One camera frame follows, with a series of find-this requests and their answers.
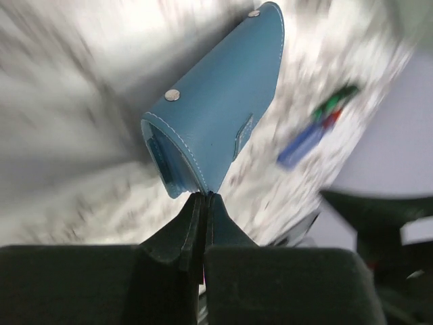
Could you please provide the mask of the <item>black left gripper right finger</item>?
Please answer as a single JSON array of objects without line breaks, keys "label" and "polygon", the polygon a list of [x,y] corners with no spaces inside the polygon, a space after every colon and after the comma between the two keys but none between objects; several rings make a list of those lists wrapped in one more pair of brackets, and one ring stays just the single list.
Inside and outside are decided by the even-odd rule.
[{"label": "black left gripper right finger", "polygon": [[258,246],[208,199],[204,251],[210,324],[385,324],[367,266],[341,248]]}]

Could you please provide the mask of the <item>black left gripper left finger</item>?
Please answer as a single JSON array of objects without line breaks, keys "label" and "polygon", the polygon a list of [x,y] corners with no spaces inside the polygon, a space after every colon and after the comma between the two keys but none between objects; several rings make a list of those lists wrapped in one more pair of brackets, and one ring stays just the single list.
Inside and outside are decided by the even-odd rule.
[{"label": "black left gripper left finger", "polygon": [[1,249],[2,324],[196,324],[202,196],[128,245]]}]

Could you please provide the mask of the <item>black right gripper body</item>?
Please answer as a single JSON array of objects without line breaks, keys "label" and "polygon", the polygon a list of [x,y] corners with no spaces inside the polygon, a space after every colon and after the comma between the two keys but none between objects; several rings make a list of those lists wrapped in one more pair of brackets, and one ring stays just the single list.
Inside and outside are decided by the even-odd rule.
[{"label": "black right gripper body", "polygon": [[322,190],[356,232],[388,324],[432,323],[432,241],[403,244],[405,224],[432,216],[432,197],[380,198]]}]

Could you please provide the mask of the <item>blue leather card holder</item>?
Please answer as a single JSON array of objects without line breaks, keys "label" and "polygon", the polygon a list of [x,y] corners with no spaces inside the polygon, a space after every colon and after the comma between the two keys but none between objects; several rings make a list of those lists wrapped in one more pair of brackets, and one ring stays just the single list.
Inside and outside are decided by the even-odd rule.
[{"label": "blue leather card holder", "polygon": [[217,192],[275,96],[284,45],[276,3],[263,3],[177,81],[141,120],[171,198]]}]

